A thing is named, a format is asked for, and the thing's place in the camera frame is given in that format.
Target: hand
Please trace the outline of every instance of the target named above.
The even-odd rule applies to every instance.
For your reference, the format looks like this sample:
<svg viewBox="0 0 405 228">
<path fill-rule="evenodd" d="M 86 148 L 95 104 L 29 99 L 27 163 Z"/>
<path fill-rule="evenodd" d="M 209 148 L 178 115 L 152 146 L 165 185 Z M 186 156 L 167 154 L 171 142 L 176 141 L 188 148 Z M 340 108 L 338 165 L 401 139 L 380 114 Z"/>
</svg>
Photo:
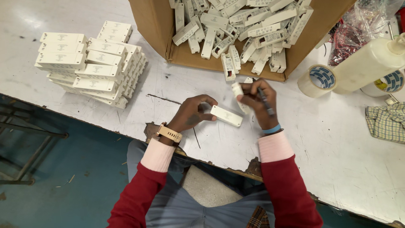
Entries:
<svg viewBox="0 0 405 228">
<path fill-rule="evenodd" d="M 279 123 L 277 120 L 276 91 L 263 79 L 259 79 L 253 83 L 241 83 L 241 86 L 244 95 L 239 95 L 237 100 L 253 108 L 260 127 L 263 130 L 268 130 L 277 126 Z M 257 91 L 258 87 L 260 87 L 267 96 L 267 101 L 273 108 L 274 115 L 269 116 L 269 114 L 267 114 L 266 106 Z"/>
<path fill-rule="evenodd" d="M 218 102 L 208 95 L 187 98 L 167 127 L 180 133 L 195 127 L 203 120 L 217 120 L 217 117 L 213 114 L 203 113 L 203 107 L 200 105 L 202 102 L 207 102 L 211 106 L 218 105 Z"/>
</svg>

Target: checkered cloth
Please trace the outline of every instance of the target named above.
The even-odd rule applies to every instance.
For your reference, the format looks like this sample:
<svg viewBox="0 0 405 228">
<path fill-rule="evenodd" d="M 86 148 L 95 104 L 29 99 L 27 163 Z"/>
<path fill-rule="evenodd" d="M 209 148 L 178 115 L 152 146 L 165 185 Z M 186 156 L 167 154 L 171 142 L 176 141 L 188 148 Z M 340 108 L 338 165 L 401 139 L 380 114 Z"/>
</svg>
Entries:
<svg viewBox="0 0 405 228">
<path fill-rule="evenodd" d="M 264 208 L 256 207 L 246 228 L 270 228 L 269 218 Z"/>
<path fill-rule="evenodd" d="M 371 136 L 405 144 L 405 102 L 366 108 Z"/>
</svg>

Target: red sleeve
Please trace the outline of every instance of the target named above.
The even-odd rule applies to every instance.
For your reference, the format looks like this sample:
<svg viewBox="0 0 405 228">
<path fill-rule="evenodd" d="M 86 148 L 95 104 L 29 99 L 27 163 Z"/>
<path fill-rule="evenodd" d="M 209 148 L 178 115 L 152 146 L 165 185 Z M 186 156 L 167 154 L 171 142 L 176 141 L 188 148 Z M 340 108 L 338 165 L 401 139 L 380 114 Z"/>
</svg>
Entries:
<svg viewBox="0 0 405 228">
<path fill-rule="evenodd" d="M 323 221 L 292 157 L 262 163 L 263 182 L 270 194 L 275 227 L 320 228 Z"/>
<path fill-rule="evenodd" d="M 155 195 L 166 184 L 167 172 L 155 172 L 138 163 L 138 172 L 124 188 L 107 220 L 112 227 L 146 227 L 145 215 Z"/>
</svg>

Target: beige watch strap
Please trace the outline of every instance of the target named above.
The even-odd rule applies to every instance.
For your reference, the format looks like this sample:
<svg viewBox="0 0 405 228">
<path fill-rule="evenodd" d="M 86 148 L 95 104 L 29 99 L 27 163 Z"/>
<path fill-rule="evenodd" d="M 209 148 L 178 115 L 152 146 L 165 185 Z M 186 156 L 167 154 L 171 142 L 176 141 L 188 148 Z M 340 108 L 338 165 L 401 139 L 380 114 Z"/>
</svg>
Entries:
<svg viewBox="0 0 405 228">
<path fill-rule="evenodd" d="M 169 138 L 173 140 L 174 142 L 180 142 L 181 138 L 183 137 L 182 134 L 177 133 L 165 126 L 161 126 L 160 131 L 158 134 L 165 136 L 166 138 Z"/>
</svg>

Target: person's right hand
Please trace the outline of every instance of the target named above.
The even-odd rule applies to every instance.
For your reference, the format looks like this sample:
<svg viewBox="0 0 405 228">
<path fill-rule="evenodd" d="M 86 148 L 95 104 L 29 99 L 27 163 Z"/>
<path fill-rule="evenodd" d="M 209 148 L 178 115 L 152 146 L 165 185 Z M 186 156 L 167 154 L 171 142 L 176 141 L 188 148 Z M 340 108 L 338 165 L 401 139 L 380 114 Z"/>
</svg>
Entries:
<svg viewBox="0 0 405 228">
<path fill-rule="evenodd" d="M 263 130 L 268 130 L 277 126 L 279 123 L 277 120 L 276 91 L 271 88 L 271 86 L 263 79 L 259 79 L 253 83 L 240 84 L 242 86 L 244 95 L 238 95 L 237 100 L 253 108 L 260 127 Z M 269 114 L 267 114 L 266 106 L 260 99 L 260 95 L 257 91 L 258 87 L 260 87 L 267 96 L 267 101 L 273 108 L 275 113 L 274 115 L 269 116 Z"/>
</svg>

